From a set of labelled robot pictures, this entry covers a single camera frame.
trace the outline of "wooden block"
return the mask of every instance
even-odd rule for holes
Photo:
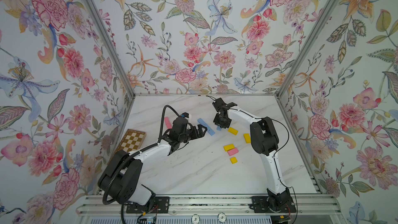
[[[234,144],[229,144],[227,146],[224,146],[224,150],[227,152],[229,150],[232,150],[233,148],[235,148]]]
[[[245,137],[247,144],[251,143],[250,135],[248,133],[243,134],[243,137]]]
[[[232,127],[230,127],[230,128],[228,129],[228,132],[230,132],[230,133],[232,133],[232,134],[234,134],[234,135],[238,134],[238,131],[235,130],[234,128],[232,128]]]

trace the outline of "floral wallpaper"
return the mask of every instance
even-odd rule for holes
[[[282,97],[322,191],[352,224],[398,222],[395,5],[340,0]]]
[[[327,0],[94,0],[131,86],[272,93]]]
[[[0,0],[0,16],[0,222],[74,223],[130,97],[81,0]]]

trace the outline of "blue lily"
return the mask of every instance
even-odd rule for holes
[[[218,9],[217,4],[219,0],[207,0],[207,7],[211,11],[210,17],[214,20],[213,29],[207,31],[205,33],[206,36],[213,36],[216,34],[217,28],[222,25],[222,28],[227,33],[235,33],[237,30],[234,29],[234,26],[228,22],[226,22],[226,18],[232,12],[232,3],[224,4]]]
[[[121,122],[119,120],[119,118],[122,115],[122,110],[120,110],[120,112],[118,114],[116,114],[116,111],[114,108],[112,108],[112,112],[111,112],[111,116],[107,116],[103,119],[103,122],[109,126],[113,125],[113,124],[117,124],[117,125],[121,125]]]
[[[44,80],[41,82],[31,82],[33,79],[31,69],[25,60],[14,57],[14,62],[10,62],[8,73],[14,78],[9,78],[0,73],[0,88],[4,90],[8,98],[13,98],[17,95],[26,97],[31,105],[32,110],[29,114],[29,122],[33,122],[41,113],[41,107],[36,101],[36,96],[39,93],[54,92],[59,81]]]
[[[244,93],[246,91],[249,91],[250,93],[258,91],[258,89],[250,87],[250,80],[247,80],[246,82],[242,82],[242,80],[242,78],[234,78],[235,85],[238,87],[239,90],[242,90]]]

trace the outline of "black cable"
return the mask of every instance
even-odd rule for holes
[[[163,107],[163,112],[162,112],[162,122],[160,123],[160,132],[159,132],[159,138],[158,138],[158,143],[160,143],[161,137],[162,137],[162,132],[163,132],[163,122],[164,122],[164,113],[166,112],[166,108],[170,108],[173,110],[173,112],[177,115],[177,117],[180,117],[180,115],[178,114],[178,112],[176,112],[176,110],[174,110],[174,108],[172,108],[169,105],[165,105]]]

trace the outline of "yellow block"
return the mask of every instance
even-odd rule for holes
[[[232,164],[234,164],[234,163],[237,163],[237,162],[238,162],[238,161],[237,161],[237,159],[236,159],[236,157],[231,157],[231,158],[230,158],[230,160],[231,160]]]
[[[224,146],[224,150],[227,152],[229,150],[232,150],[233,148],[235,148],[234,144],[229,144],[227,146]]]
[[[247,144],[251,143],[250,135],[248,133],[243,134],[243,137],[245,137]]]
[[[232,134],[234,134],[234,135],[238,134],[238,131],[235,130],[234,128],[232,128],[232,127],[230,127],[230,128],[228,129],[228,132],[230,132],[230,133],[232,133]]]

